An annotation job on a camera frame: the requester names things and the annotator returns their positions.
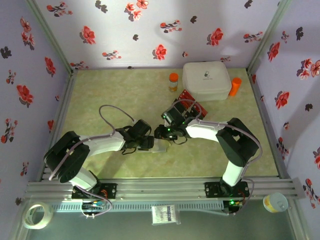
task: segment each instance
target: orange cap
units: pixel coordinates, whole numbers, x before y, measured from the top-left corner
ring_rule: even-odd
[[[231,87],[231,90],[229,92],[229,95],[230,96],[235,96],[237,94],[237,91],[242,83],[242,80],[241,78],[239,77],[235,77],[234,79],[232,79],[232,87]]]
[[[177,73],[175,73],[175,72],[171,73],[170,76],[169,76],[169,80],[171,82],[177,82],[178,78],[179,78],[179,75]]]

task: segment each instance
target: floral wallpaper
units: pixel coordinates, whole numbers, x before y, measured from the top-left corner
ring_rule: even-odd
[[[245,68],[279,0],[35,2],[73,69],[132,69],[202,61]],[[270,59],[276,52],[275,44]]]
[[[274,129],[274,145],[287,172],[300,179],[305,192],[300,204],[313,239],[320,236],[320,15],[314,7],[318,3],[292,1],[251,71]]]
[[[1,3],[0,29],[0,239],[6,240],[27,183],[37,178],[68,73],[25,1]]]

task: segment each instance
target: white plastic container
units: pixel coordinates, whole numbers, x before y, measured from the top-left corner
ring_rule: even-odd
[[[270,213],[284,212],[288,208],[288,200],[280,192],[274,192],[263,198],[263,206]]]
[[[198,102],[225,100],[232,87],[227,68],[220,61],[186,63],[182,84]]]

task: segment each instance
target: orange bottle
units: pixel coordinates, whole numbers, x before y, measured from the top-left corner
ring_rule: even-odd
[[[229,92],[229,96],[235,96],[237,94],[241,83],[242,83],[242,80],[239,77],[235,77],[234,79],[232,79],[232,82],[231,82],[232,87],[231,87],[231,90]]]
[[[179,75],[175,72],[171,73],[169,76],[169,90],[175,92],[178,89],[178,78]]]

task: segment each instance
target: masking tape roll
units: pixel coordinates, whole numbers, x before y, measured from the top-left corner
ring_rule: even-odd
[[[33,216],[34,213],[37,211],[37,208],[43,208],[42,211],[44,212],[42,219],[38,223],[34,223]],[[23,214],[23,226],[27,229],[43,229],[45,226],[47,226],[52,217],[54,215],[54,209],[49,206],[48,204],[45,204],[44,202],[34,202],[32,203],[32,206],[30,206],[25,214]]]

